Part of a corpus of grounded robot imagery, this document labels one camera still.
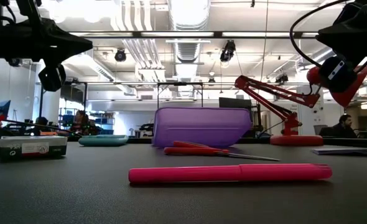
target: man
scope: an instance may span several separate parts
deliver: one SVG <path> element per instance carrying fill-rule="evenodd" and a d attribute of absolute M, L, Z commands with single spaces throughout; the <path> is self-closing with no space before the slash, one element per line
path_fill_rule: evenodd
<path fill-rule="evenodd" d="M 356 134 L 353 132 L 351 125 L 351 115 L 342 115 L 339 123 L 333 126 L 334 136 L 337 138 L 356 138 Z"/>

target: chair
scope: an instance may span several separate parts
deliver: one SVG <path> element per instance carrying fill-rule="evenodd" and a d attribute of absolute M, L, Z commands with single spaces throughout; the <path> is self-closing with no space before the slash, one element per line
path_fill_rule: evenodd
<path fill-rule="evenodd" d="M 320 134 L 320 131 L 322 128 L 327 128 L 328 126 L 326 124 L 318 124 L 314 125 L 315 134 Z"/>

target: white label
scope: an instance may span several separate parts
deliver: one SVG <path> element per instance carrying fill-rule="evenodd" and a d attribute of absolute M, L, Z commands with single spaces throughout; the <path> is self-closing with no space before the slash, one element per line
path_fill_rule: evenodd
<path fill-rule="evenodd" d="M 48 152 L 49 152 L 49 144 L 47 142 L 23 143 L 22 144 L 22 154 L 25 154 L 25 153 L 45 154 Z"/>

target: red scissors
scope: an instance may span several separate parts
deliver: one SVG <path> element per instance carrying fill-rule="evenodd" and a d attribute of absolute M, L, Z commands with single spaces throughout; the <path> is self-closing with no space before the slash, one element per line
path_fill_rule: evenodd
<path fill-rule="evenodd" d="M 215 149 L 202 144 L 196 144 L 191 142 L 174 141 L 174 147 L 164 148 L 165 154 L 171 155 L 194 155 L 194 156 L 228 156 L 243 159 L 259 159 L 265 161 L 280 161 L 279 159 L 261 157 L 261 156 L 249 156 L 243 154 L 230 153 L 227 149 Z"/>

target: desk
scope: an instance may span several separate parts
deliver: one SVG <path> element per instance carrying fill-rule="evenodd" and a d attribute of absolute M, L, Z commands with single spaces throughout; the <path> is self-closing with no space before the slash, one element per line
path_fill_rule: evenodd
<path fill-rule="evenodd" d="M 236 147 L 282 163 L 326 163 L 333 177 L 131 187 L 128 170 L 134 167 L 269 161 L 165 156 L 148 144 L 95 148 L 70 142 L 64 159 L 0 164 L 0 223 L 367 223 L 367 157 L 318 156 L 311 147 Z"/>

